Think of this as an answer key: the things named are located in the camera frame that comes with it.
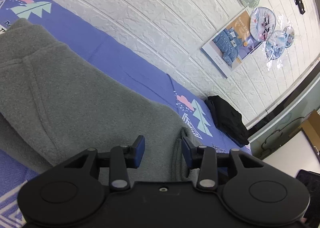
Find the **small top paper fan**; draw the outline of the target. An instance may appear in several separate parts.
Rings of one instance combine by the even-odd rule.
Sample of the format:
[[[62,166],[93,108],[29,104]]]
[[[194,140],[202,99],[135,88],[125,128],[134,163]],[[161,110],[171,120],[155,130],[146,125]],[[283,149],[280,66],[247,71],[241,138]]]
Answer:
[[[292,26],[286,26],[283,29],[283,33],[286,37],[285,48],[289,48],[292,46],[295,39],[295,30]]]

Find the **pale green paper fan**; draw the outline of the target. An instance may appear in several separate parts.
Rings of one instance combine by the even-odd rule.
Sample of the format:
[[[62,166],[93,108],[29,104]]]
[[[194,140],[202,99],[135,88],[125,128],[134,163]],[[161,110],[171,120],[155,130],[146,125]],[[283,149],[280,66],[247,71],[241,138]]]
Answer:
[[[260,0],[241,0],[245,7],[254,9],[259,5]]]

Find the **white floral paper fan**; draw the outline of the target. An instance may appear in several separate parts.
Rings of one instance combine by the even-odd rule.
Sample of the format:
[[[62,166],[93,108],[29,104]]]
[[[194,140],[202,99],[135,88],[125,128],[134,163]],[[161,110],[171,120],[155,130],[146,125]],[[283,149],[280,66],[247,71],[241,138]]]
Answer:
[[[256,7],[250,18],[250,34],[259,42],[267,41],[276,28],[276,16],[266,7]]]

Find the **grey fleece pants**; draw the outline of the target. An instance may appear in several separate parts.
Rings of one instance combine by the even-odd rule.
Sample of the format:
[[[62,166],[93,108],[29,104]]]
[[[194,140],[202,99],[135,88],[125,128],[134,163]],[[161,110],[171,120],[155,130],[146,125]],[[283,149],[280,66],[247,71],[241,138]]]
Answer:
[[[1,35],[1,150],[37,173],[95,148],[145,137],[131,181],[196,181],[181,142],[198,140],[170,107],[123,86],[42,26],[17,20]]]

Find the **cardboard box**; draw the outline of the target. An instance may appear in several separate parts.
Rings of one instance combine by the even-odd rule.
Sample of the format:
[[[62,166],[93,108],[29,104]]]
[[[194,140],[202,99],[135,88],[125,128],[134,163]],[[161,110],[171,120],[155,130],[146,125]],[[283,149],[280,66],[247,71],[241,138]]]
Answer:
[[[309,139],[313,149],[319,156],[319,114],[316,110],[313,110],[307,119],[301,124],[301,129],[304,131],[304,134]]]

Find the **folded black garment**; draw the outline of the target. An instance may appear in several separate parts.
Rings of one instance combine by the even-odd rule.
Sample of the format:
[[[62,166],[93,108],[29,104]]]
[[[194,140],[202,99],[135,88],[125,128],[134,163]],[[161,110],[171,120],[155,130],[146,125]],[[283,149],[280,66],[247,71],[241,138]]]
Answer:
[[[240,148],[249,145],[248,130],[242,122],[242,114],[220,96],[209,96],[204,102],[217,129]]]

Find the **blue white paper fan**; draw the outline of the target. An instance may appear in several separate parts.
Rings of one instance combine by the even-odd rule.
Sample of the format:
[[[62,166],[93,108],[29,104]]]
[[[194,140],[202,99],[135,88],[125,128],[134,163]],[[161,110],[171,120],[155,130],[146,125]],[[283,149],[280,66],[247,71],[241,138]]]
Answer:
[[[275,30],[265,45],[268,60],[278,59],[286,48],[287,37],[281,30]]]

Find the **purple patterned bed sheet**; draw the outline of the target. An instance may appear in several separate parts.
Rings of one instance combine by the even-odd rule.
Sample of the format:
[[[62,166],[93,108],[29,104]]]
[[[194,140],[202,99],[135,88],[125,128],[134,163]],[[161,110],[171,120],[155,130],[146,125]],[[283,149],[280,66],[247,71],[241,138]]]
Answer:
[[[1,2],[1,33],[3,33],[18,19],[12,9],[16,7],[24,8],[28,4],[23,4],[18,0],[1,0]],[[177,90],[181,94],[187,95],[187,98],[195,98],[205,113],[209,113],[204,102],[180,84],[177,84],[164,72],[72,12],[52,0],[35,0],[32,6],[36,10],[41,10],[42,18],[32,13],[28,21],[44,26],[53,36],[69,45],[83,59],[121,84],[133,88],[147,98],[169,105],[175,111],[178,111],[178,102],[175,98],[175,91]],[[226,149],[232,147],[232,142],[226,137],[222,137],[223,134],[215,127],[209,128],[216,136],[211,138],[201,134],[205,144],[213,145],[218,151],[223,151],[224,147]],[[9,196],[9,190],[13,189],[19,182],[35,177],[31,167],[22,166],[25,163],[17,163],[3,151],[1,151],[1,159],[5,162],[1,163],[1,177],[8,181],[1,181],[1,195]],[[201,208],[202,212],[200,208],[197,209],[197,213],[207,214],[203,220],[207,221],[205,224],[210,224],[208,227],[245,227],[242,225],[243,223],[236,222],[238,220],[235,218],[230,219],[234,216],[231,216],[226,209],[222,208],[222,205],[216,210],[222,210],[221,213],[224,216],[218,216],[217,212],[213,212],[213,208],[208,207]]]

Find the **white cabinet panel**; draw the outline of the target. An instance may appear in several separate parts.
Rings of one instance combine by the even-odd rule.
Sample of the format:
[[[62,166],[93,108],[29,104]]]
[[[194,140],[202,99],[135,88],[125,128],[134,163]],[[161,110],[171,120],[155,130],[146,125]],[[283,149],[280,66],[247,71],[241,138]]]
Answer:
[[[263,162],[294,178],[300,170],[319,173],[319,152],[303,130],[263,159]]]

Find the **bedding advertisement poster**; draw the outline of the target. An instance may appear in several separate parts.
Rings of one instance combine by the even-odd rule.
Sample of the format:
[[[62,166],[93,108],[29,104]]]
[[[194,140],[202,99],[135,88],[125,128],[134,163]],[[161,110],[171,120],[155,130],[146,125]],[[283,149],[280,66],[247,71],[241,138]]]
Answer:
[[[250,13],[245,8],[202,47],[204,54],[225,78],[261,45],[250,34],[250,20]]]

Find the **glass sliding door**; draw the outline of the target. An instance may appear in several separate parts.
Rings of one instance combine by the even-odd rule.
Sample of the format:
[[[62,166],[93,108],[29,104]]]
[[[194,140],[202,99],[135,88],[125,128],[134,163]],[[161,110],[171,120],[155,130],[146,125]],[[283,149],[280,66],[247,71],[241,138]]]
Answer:
[[[260,159],[272,154],[313,111],[319,112],[319,64],[285,99],[249,128],[252,154]]]

